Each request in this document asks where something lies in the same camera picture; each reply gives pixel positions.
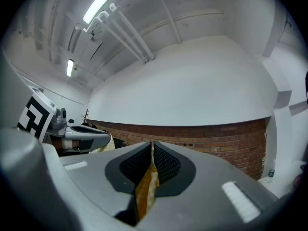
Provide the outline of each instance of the black mesh grille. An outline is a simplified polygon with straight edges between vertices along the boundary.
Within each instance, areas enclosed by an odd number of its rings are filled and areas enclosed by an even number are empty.
[[[120,164],[120,171],[137,186],[151,163],[151,148],[145,148]]]
[[[154,162],[158,171],[159,185],[177,176],[181,163],[158,146],[154,145]]]

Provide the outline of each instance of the bottle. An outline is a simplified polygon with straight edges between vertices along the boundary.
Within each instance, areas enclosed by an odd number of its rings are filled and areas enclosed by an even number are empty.
[[[275,173],[275,163],[276,163],[276,159],[273,160],[272,168],[269,170],[269,178],[268,178],[267,182],[273,181],[273,177],[274,177],[274,173]]]

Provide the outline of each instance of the brick wall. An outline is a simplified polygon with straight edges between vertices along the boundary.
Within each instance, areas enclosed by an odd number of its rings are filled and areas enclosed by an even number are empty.
[[[265,120],[200,127],[160,127],[88,120],[126,145],[164,141],[219,156],[254,179],[260,179],[265,157]]]

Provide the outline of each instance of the white wall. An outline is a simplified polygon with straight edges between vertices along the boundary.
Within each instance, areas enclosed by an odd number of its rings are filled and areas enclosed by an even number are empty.
[[[198,126],[271,116],[278,92],[271,78],[260,76],[257,68],[263,65],[256,62],[226,36],[172,45],[158,51],[154,61],[135,62],[94,89],[90,117]]]
[[[303,161],[304,154],[308,146],[308,106],[306,102],[303,105],[306,109],[302,112],[294,114],[291,118],[294,147],[294,153],[292,157],[293,161]]]
[[[271,58],[280,67],[291,85],[292,95],[289,105],[305,101],[305,77],[308,71],[307,58],[284,44],[277,44]]]
[[[44,88],[44,94],[58,107],[67,109],[67,120],[82,122],[91,91],[66,77],[40,57],[31,45],[12,35],[2,43],[4,54],[24,77]]]
[[[308,106],[305,94],[305,77],[308,61],[301,53],[284,44],[277,44],[271,58],[286,76],[292,94],[288,103],[292,124],[292,148],[287,156],[292,160],[303,160],[308,144]]]
[[[275,0],[217,0],[227,35],[251,56],[262,55],[275,17]]]

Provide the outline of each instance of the fluorescent light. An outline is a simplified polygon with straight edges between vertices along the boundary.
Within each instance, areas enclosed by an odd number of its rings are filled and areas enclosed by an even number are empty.
[[[83,17],[84,22],[90,23],[93,17],[96,15],[97,11],[107,2],[108,0],[95,0],[93,4],[89,7],[85,16]]]
[[[69,77],[71,77],[73,65],[74,65],[74,61],[69,59],[68,63],[67,63],[67,71],[66,71],[66,75],[69,76]]]

